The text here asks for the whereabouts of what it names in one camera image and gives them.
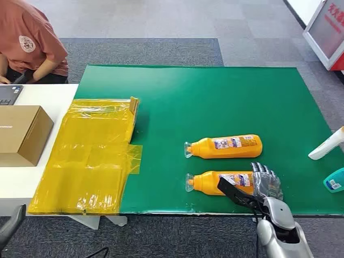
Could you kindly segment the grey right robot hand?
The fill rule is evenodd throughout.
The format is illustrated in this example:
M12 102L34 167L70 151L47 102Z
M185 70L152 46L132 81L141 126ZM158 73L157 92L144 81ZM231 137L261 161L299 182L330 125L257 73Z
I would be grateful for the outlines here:
M283 200L281 180L274 171L259 162L251 162L250 165L253 169L253 196L258 199L273 197Z

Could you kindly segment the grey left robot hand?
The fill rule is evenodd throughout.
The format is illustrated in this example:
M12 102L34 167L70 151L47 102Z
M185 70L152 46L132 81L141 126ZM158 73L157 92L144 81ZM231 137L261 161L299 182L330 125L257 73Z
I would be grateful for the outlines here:
M12 236L26 218L26 205L23 204L14 209L14 213L5 224L1 227L1 253L12 238Z

